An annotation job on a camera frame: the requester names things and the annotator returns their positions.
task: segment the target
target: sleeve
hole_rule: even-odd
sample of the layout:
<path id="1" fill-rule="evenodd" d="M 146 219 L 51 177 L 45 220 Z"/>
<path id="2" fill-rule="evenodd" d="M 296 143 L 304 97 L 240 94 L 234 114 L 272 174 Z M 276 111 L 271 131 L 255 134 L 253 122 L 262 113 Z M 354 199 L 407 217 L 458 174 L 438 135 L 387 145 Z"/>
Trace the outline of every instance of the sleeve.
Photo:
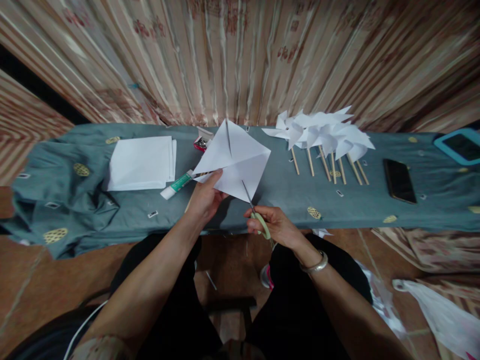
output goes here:
<path id="1" fill-rule="evenodd" d="M 78 346 L 70 360 L 134 360 L 131 350 L 115 336 L 100 336 Z"/>

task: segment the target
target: scissors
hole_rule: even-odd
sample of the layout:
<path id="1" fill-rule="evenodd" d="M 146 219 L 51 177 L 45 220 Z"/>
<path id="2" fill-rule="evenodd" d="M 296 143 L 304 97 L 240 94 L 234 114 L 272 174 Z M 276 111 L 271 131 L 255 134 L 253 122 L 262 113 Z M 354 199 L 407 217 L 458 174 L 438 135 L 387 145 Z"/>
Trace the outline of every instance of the scissors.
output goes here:
<path id="1" fill-rule="evenodd" d="M 259 231 L 258 235 L 262 234 L 265 239 L 269 240 L 271 238 L 269 228 L 267 227 L 267 224 L 265 223 L 265 220 L 262 217 L 262 215 L 260 215 L 258 212 L 255 211 L 254 206 L 252 205 L 252 199 L 250 198 L 249 191 L 247 190 L 247 187 L 245 186 L 244 181 L 242 180 L 241 183 L 243 184 L 243 187 L 245 188 L 246 197 L 248 198 L 248 201 L 250 202 L 250 207 L 251 207 L 250 218 L 251 219 L 257 219 L 260 222 L 260 224 L 263 226 L 263 230 L 265 230 L 265 232 Z"/>

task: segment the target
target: shoe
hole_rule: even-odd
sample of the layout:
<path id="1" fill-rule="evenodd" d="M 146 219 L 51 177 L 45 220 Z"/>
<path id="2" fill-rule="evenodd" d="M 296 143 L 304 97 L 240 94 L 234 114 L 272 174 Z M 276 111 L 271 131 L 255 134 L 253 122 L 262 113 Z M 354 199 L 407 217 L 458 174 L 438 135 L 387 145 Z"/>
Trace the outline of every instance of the shoe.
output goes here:
<path id="1" fill-rule="evenodd" d="M 270 265 L 265 265 L 260 271 L 260 282 L 265 288 L 270 290 L 274 289 L 274 283 L 270 278 Z"/>

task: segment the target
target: person's right hand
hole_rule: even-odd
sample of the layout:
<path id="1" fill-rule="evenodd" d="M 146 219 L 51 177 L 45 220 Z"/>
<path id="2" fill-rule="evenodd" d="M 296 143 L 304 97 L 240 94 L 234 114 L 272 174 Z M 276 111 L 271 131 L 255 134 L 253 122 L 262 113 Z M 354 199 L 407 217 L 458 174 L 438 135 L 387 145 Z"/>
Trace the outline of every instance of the person's right hand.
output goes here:
<path id="1" fill-rule="evenodd" d="M 272 239 L 277 243 L 293 249 L 307 241 L 300 230 L 297 229 L 279 207 L 254 206 L 254 208 L 265 220 Z M 249 208 L 243 216 L 249 218 L 251 213 L 252 209 Z M 249 234 L 256 233 L 256 231 L 264 231 L 264 227 L 257 219 L 249 219 L 246 224 Z"/>

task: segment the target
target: floor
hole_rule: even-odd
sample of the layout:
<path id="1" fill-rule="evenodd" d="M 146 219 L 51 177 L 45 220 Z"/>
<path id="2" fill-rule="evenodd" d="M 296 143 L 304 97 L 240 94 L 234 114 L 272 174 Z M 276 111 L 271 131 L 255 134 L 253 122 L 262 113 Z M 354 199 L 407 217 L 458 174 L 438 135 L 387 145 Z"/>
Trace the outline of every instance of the floor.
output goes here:
<path id="1" fill-rule="evenodd" d="M 0 187 L 0 219 L 12 215 L 11 192 Z M 404 260 L 369 229 L 330 229 L 327 239 L 364 264 L 393 294 L 393 303 L 407 330 L 402 341 L 417 360 L 440 356 L 417 301 L 392 289 L 392 279 L 414 279 L 424 274 Z M 74 309 L 88 295 L 108 287 L 132 244 L 96 250 L 74 259 L 53 261 L 41 246 L 24 246 L 0 236 L 0 359 L 32 332 Z M 258 278 L 269 261 L 270 244 L 256 235 L 205 236 L 195 284 L 202 304 L 234 297 L 254 296 L 258 313 L 270 291 Z M 211 284 L 209 273 L 216 290 Z M 245 328 L 239 313 L 211 317 L 223 341 L 242 339 Z"/>

